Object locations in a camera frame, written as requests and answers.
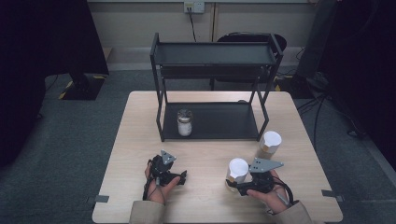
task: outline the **chair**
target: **chair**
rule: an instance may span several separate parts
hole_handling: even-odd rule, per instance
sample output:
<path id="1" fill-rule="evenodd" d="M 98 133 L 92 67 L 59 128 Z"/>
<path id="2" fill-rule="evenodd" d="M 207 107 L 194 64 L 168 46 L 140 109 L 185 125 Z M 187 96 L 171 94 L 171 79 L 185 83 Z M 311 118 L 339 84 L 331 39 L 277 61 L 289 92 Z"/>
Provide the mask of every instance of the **chair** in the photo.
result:
<path id="1" fill-rule="evenodd" d="M 230 33 L 219 38 L 218 42 L 268 42 L 269 34 L 266 33 L 250 33 L 250 32 L 236 32 Z M 282 49 L 282 51 L 287 46 L 286 39 L 281 35 L 274 35 L 276 41 Z M 262 69 L 262 74 L 259 78 L 259 83 L 267 82 L 269 77 L 269 71 L 267 68 Z M 241 83 L 253 83 L 254 79 L 231 79 L 231 78 L 216 78 L 219 82 L 241 82 Z M 210 89 L 213 91 L 215 89 L 215 79 L 210 78 Z"/>

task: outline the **wall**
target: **wall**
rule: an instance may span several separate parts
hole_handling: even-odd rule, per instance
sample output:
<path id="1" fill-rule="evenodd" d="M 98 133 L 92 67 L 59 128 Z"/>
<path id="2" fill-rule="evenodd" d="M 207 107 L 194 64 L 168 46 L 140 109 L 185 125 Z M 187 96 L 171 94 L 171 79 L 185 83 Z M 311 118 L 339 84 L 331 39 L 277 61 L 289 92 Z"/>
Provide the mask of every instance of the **wall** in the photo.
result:
<path id="1" fill-rule="evenodd" d="M 89 5 L 103 47 L 150 47 L 156 32 L 161 41 L 194 41 L 182 2 L 91 1 Z M 312 4 L 206 2 L 205 13 L 193 14 L 192 19 L 198 42 L 216 41 L 230 32 L 265 32 L 285 36 L 288 47 L 301 47 L 314 16 Z"/>

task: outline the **power outlet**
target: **power outlet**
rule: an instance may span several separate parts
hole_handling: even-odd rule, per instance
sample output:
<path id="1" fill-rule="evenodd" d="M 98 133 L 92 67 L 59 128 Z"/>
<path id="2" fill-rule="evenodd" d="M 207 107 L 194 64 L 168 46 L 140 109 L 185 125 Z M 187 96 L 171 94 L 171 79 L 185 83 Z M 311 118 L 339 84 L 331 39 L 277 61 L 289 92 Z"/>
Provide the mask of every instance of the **power outlet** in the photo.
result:
<path id="1" fill-rule="evenodd" d="M 193 2 L 184 2 L 184 13 L 193 13 L 194 12 L 194 3 Z"/>
<path id="2" fill-rule="evenodd" d="M 184 13 L 205 13 L 205 2 L 184 2 Z"/>
<path id="3" fill-rule="evenodd" d="M 205 12 L 205 2 L 195 2 L 194 3 L 194 12 L 195 13 L 204 13 Z"/>

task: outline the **glass jar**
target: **glass jar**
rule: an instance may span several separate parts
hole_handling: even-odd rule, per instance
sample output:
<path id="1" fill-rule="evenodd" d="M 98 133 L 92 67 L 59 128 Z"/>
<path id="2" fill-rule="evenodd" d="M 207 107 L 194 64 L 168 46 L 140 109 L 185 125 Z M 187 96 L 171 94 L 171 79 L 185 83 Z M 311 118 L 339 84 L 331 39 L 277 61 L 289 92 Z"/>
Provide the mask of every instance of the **glass jar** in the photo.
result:
<path id="1" fill-rule="evenodd" d="M 181 136 L 189 136 L 192 132 L 192 112 L 189 109 L 177 111 L 177 128 Z"/>

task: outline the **sleeve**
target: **sleeve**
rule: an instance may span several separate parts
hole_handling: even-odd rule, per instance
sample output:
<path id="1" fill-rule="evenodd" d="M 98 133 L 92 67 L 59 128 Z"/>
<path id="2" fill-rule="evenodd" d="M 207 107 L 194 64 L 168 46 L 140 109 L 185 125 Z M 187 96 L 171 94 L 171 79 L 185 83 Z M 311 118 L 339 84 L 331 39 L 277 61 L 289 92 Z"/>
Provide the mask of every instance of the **sleeve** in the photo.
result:
<path id="1" fill-rule="evenodd" d="M 151 201 L 135 201 L 132 205 L 130 224 L 163 223 L 165 205 Z"/>
<path id="2" fill-rule="evenodd" d="M 313 224 L 305 206 L 297 202 L 289 209 L 273 216 L 276 224 Z"/>

